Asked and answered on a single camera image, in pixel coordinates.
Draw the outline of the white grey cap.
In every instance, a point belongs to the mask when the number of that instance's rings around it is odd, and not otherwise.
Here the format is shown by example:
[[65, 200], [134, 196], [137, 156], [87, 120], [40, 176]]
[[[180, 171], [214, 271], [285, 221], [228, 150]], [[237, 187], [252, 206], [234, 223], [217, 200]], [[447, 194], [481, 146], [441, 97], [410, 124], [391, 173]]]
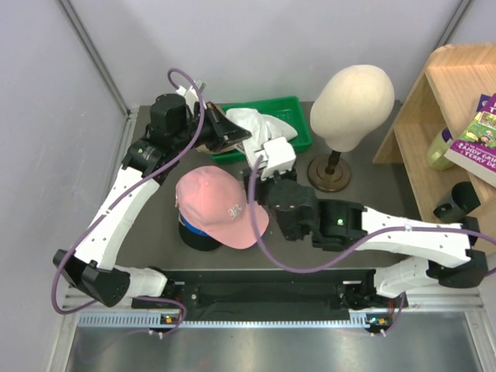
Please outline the white grey cap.
[[267, 124], [271, 139], [284, 137], [287, 141], [291, 141], [298, 136], [298, 131], [284, 120], [267, 114], [262, 116]]

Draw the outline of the pink and white cap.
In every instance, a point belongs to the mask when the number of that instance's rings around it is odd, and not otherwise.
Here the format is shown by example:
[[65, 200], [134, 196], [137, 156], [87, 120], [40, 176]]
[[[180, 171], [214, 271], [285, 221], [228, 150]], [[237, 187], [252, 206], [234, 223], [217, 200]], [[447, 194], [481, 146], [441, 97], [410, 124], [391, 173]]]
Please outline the pink and white cap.
[[175, 186], [176, 207], [195, 228], [229, 248], [244, 250], [257, 243], [251, 220], [261, 234], [269, 215], [257, 203], [250, 205], [242, 185], [216, 166], [195, 168]]

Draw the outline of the white cap black logo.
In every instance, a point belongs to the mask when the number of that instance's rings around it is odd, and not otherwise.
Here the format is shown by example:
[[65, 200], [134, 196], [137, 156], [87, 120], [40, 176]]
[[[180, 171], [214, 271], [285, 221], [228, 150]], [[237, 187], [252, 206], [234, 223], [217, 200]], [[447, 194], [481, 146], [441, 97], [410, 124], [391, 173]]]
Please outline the white cap black logo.
[[256, 161], [255, 153], [272, 139], [270, 124], [273, 119], [253, 108], [231, 108], [226, 112], [226, 117], [250, 133], [250, 137], [242, 141], [242, 152], [248, 164], [252, 165]]

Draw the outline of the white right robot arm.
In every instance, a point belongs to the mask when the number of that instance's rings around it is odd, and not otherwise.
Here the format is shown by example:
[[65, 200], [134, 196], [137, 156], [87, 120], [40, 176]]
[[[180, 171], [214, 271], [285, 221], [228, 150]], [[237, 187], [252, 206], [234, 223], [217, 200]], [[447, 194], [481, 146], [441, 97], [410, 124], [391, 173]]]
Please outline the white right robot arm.
[[404, 259], [373, 269], [361, 284], [348, 284], [342, 299], [350, 307], [377, 307], [411, 289], [438, 284], [475, 288], [489, 274], [485, 252], [474, 249], [478, 239], [494, 238], [479, 230], [475, 218], [442, 224], [379, 212], [360, 203], [319, 199], [299, 184], [294, 172], [263, 178], [256, 170], [242, 172], [248, 209], [266, 205], [283, 237], [290, 242], [312, 238], [312, 245], [337, 255], [317, 267], [289, 267], [268, 250], [260, 228], [252, 228], [263, 254], [277, 267], [294, 274], [313, 274], [336, 265], [351, 253], [384, 251]]

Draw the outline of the blue cap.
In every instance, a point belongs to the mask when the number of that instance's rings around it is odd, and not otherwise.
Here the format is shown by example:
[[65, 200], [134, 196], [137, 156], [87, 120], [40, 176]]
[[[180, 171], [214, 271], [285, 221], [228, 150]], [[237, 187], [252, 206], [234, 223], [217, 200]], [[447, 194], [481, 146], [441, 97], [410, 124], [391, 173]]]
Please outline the blue cap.
[[201, 231], [200, 229], [195, 228], [193, 225], [191, 225], [184, 217], [182, 214], [179, 215], [179, 221], [180, 223], [185, 226], [186, 229], [191, 231], [192, 233], [195, 233], [200, 236], [208, 236], [207, 233]]

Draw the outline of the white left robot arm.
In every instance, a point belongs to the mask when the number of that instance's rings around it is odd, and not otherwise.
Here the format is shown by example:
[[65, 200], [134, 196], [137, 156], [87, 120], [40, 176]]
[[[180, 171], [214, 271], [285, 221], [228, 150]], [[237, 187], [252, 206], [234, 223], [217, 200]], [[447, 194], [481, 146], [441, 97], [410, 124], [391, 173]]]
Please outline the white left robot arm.
[[211, 102], [177, 93], [157, 97], [150, 106], [144, 135], [127, 150], [115, 183], [87, 232], [73, 248], [55, 253], [57, 276], [107, 307], [139, 296], [148, 296], [162, 308], [171, 305], [176, 290], [162, 271], [116, 266], [123, 240], [186, 152], [198, 146], [218, 152], [250, 136]]

